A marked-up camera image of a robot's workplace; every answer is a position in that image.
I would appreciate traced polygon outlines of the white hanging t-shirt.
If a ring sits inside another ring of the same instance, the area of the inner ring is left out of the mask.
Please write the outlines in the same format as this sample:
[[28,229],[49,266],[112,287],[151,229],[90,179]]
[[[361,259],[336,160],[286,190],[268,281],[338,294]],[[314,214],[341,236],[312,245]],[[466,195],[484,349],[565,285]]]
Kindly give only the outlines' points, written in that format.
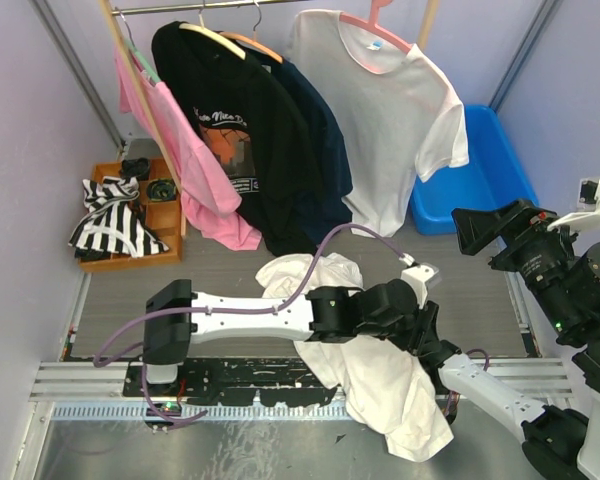
[[346,23],[336,10],[297,14],[288,58],[331,108],[341,129],[355,223],[385,237],[403,225],[417,181],[469,162],[465,109],[443,71]]

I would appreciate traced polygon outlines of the black white striped cloth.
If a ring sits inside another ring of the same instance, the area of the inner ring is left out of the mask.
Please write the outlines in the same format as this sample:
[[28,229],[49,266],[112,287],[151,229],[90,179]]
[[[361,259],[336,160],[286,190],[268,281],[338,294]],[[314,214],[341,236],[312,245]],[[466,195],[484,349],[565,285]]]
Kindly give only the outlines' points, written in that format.
[[76,258],[95,261],[118,254],[136,259],[170,250],[137,212],[140,187],[136,178],[85,179],[82,187],[87,213],[69,239]]

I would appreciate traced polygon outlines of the navy blue t-shirt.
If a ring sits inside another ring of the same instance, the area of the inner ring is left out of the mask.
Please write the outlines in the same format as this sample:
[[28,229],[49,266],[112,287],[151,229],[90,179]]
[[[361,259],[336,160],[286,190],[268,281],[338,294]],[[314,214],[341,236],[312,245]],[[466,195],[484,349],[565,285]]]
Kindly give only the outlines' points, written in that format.
[[343,135],[331,108],[293,63],[278,62],[254,49],[249,52],[284,87],[307,124],[321,170],[324,198],[318,201],[310,193],[300,194],[295,208],[300,227],[313,243],[319,244],[332,228],[352,219],[343,202],[353,189]]

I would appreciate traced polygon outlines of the white t-shirt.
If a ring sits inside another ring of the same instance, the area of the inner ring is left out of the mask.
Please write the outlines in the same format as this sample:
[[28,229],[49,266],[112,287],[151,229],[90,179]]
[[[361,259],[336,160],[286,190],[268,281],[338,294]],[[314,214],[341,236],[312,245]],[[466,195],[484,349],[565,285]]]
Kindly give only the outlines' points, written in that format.
[[[274,259],[256,273],[263,298],[282,298],[300,286],[313,257]],[[332,253],[322,257],[302,293],[320,286],[363,287],[359,266]],[[294,342],[296,352],[327,388],[340,386],[346,410],[359,423],[384,434],[391,455],[424,462],[454,435],[435,400],[435,389],[416,357],[387,341],[360,336],[344,344]]]
[[336,10],[297,14],[288,58],[331,108],[341,129],[355,223],[385,237],[403,225],[417,181],[469,162],[465,109],[443,71],[346,23]]

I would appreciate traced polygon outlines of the wooden hanger under navy shirt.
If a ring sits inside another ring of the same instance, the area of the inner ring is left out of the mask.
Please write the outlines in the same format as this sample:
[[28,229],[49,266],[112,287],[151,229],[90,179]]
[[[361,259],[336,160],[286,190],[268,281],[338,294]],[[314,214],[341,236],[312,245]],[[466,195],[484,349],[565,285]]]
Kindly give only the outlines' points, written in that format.
[[257,29],[260,26],[261,22],[262,22],[262,10],[261,7],[258,3],[257,0],[252,0],[252,4],[256,7],[257,12],[258,12],[258,18],[257,21],[255,22],[255,24],[252,27],[252,33],[250,37],[247,37],[245,35],[239,34],[239,33],[235,33],[235,32],[227,32],[227,31],[221,31],[220,34],[230,40],[235,40],[241,43],[246,44],[247,46],[251,46],[253,47],[255,50],[259,51],[260,53],[263,53],[265,55],[267,55],[268,57],[270,57],[271,59],[273,59],[275,62],[282,64],[284,59],[281,55],[279,55],[278,53],[276,53],[274,50],[270,49],[269,47],[261,44],[258,39],[257,39]]

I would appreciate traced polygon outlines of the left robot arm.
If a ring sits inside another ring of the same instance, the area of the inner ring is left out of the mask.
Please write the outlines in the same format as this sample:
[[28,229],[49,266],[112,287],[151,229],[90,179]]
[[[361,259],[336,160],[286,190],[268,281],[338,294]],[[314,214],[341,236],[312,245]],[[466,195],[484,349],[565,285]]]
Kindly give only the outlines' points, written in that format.
[[345,343],[358,336],[388,340],[436,370],[459,353],[439,338],[439,307],[420,304],[403,280],[368,290],[323,286],[287,298],[233,298],[196,293],[175,280],[146,303],[145,385],[158,396],[174,393],[179,367],[191,344],[224,338],[271,337],[300,342]]

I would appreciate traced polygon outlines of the wooden clothes rack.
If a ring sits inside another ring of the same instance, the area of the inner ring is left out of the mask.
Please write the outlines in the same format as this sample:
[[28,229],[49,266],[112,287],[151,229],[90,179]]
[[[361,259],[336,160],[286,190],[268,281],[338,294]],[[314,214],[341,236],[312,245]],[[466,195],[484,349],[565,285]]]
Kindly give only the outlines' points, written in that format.
[[[260,7],[262,5],[269,4],[283,4],[283,3],[293,3],[293,2],[303,2],[303,1],[258,1]],[[138,100],[139,109],[146,119],[146,131],[151,134],[152,139],[158,145],[160,153],[162,155],[162,159],[166,164],[168,172],[175,182],[177,187],[177,191],[180,192],[182,190],[180,179],[181,175],[175,168],[174,160],[172,155],[170,155],[170,151],[165,143],[165,136],[162,135],[162,130],[156,124],[156,116],[155,112],[152,109],[152,105],[149,103],[149,96],[147,95],[148,91],[151,89],[145,88],[145,81],[148,82],[147,85],[153,85],[141,72],[141,68],[138,68],[138,63],[132,57],[130,51],[128,50],[124,38],[125,36],[122,34],[120,30],[120,26],[117,17],[120,17],[121,14],[124,16],[133,16],[133,15],[145,15],[145,14],[155,14],[155,13],[168,13],[168,12],[180,12],[180,11],[191,11],[196,10],[202,6],[202,1],[194,4],[176,4],[176,5],[163,5],[158,7],[141,7],[138,9],[129,8],[129,9],[120,9],[114,8],[111,5],[110,1],[97,1],[100,9],[104,15],[105,23],[107,28],[109,29],[111,36],[114,40],[115,46],[115,58],[119,58],[118,62],[122,65],[121,69],[126,72],[128,75],[130,84],[133,87],[133,92],[135,92],[135,96]],[[421,50],[426,48],[428,43],[429,35],[434,23],[434,19],[436,13],[439,9],[440,1],[427,1],[426,7],[424,10],[423,18],[419,27],[419,33],[417,37],[417,45]],[[243,6],[251,6],[252,1],[219,1],[207,6],[205,9],[220,9],[220,8],[241,8]]]

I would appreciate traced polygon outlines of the blue plastic bin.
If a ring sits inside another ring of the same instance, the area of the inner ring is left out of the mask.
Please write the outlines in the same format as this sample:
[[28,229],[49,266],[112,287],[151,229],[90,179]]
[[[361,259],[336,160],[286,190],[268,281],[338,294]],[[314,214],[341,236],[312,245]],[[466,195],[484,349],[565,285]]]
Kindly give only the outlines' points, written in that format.
[[467,105],[465,123],[469,163],[445,167],[427,182],[415,183],[410,209],[422,235],[455,233],[456,208],[491,211],[519,198],[538,201],[496,113]]

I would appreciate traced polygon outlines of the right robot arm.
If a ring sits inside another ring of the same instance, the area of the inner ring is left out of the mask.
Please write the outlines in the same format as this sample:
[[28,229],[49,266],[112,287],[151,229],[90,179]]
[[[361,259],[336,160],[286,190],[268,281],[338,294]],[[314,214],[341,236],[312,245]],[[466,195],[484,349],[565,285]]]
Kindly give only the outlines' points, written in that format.
[[448,342],[439,359],[419,368],[420,385],[432,394],[455,391],[497,420],[542,477],[600,479],[600,242],[580,255],[573,248],[580,233],[600,228],[600,202],[558,216],[516,200],[492,211],[457,208],[452,217],[465,255],[502,241],[490,267],[516,275],[527,288],[541,353],[564,361],[589,409],[527,399]]

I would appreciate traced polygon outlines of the pink plastic hanger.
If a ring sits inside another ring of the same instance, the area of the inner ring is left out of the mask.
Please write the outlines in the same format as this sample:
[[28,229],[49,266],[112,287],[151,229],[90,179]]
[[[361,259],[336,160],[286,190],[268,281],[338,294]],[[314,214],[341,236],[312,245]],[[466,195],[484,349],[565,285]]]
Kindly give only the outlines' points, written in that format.
[[408,54],[412,48],[412,45],[408,42],[401,39],[399,36],[390,32],[389,30],[383,28],[378,23],[378,17],[380,10],[392,3],[392,0],[372,0],[370,5],[370,12],[367,19],[362,19],[351,15],[346,12],[342,12],[339,14],[339,20],[342,23],[346,23],[349,25],[353,25],[357,28],[360,28],[364,31],[367,31],[371,34],[376,35],[380,39],[388,42],[389,44],[395,46],[400,51]]

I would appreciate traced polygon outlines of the black printed t-shirt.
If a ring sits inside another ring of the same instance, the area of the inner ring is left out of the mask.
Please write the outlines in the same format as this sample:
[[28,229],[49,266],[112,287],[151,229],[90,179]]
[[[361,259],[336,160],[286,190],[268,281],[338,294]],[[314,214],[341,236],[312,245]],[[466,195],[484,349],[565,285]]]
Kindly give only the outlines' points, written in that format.
[[159,77],[241,197],[237,211],[275,256],[313,254],[295,201],[323,196],[307,126],[279,82],[247,53],[236,54],[182,22],[151,41]]

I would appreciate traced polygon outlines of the green black belt roll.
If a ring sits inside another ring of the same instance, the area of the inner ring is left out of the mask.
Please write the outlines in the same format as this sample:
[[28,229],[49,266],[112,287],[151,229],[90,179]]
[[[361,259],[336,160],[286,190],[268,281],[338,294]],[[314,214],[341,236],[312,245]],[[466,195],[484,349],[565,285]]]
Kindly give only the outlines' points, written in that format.
[[172,179],[156,179],[147,185],[146,195],[150,202],[175,201],[177,187]]

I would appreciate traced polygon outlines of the wooden hanger under black shirt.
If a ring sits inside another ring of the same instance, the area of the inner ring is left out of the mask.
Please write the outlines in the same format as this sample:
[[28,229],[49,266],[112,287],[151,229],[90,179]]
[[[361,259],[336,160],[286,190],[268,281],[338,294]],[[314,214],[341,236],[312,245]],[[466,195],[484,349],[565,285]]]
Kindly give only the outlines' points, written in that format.
[[179,29],[200,34],[200,35],[208,38],[209,40],[215,42],[216,44],[222,46],[223,48],[225,48],[226,50],[231,52],[233,55],[238,57],[240,60],[244,61],[246,59],[246,52],[243,49],[241,49],[240,47],[238,47],[233,42],[226,39],[219,33],[215,32],[205,26],[204,17],[203,17],[203,12],[204,12],[205,8],[206,8],[206,1],[203,0],[202,6],[198,8],[198,23],[191,24],[191,23],[187,23],[187,22],[182,22],[179,24]]

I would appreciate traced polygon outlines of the green hanger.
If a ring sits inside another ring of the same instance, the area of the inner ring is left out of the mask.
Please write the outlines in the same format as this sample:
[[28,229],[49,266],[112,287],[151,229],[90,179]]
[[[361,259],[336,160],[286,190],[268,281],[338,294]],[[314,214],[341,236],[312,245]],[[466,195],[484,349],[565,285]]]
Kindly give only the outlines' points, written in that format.
[[127,32],[127,35],[124,38],[124,42],[125,42],[128,50],[130,51],[132,57],[134,58],[134,60],[140,65],[141,72],[145,75],[145,77],[153,85],[160,83],[161,79],[158,76],[157,72],[154,70],[154,68],[149,63],[149,61],[144,57],[144,55],[140,52],[140,50],[135,45],[131,28],[128,25],[128,22],[125,19],[124,15],[121,14],[120,18],[122,19],[122,21],[125,25],[125,28],[126,28],[126,32]]

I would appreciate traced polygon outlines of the pink t-shirt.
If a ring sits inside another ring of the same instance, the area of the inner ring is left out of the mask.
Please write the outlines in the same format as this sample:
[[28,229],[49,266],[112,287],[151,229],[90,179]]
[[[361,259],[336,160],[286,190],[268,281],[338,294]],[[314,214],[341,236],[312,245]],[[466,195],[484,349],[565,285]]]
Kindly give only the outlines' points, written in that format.
[[122,54],[116,52],[114,59],[120,111],[133,114],[145,131],[161,136],[180,180],[181,206],[187,221],[203,237],[230,250],[257,249],[261,233],[238,214],[241,197],[211,150],[195,133],[166,83],[150,81],[141,66],[135,67],[154,116],[156,126],[152,128],[142,110],[132,76],[123,65]]

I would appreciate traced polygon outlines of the orange wooden organizer tray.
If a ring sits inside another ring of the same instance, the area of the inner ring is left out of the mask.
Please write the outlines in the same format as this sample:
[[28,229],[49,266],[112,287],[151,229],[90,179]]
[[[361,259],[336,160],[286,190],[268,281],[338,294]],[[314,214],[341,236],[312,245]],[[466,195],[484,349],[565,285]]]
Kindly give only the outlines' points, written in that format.
[[[180,195],[177,191],[176,200],[170,202],[150,202],[148,200],[146,188],[151,181],[163,178],[172,179],[162,158],[150,160],[151,172],[149,179],[146,181],[137,180],[140,187],[140,207],[137,208],[137,212],[144,216],[145,225],[166,243],[170,250],[166,253],[136,259],[118,254],[109,255],[95,261],[85,261],[77,258],[84,271],[88,273],[115,271],[172,264],[182,260],[182,233],[186,230],[186,219],[182,213]],[[119,175],[120,164],[121,162],[96,165],[90,180],[101,182],[105,176],[121,178]]]

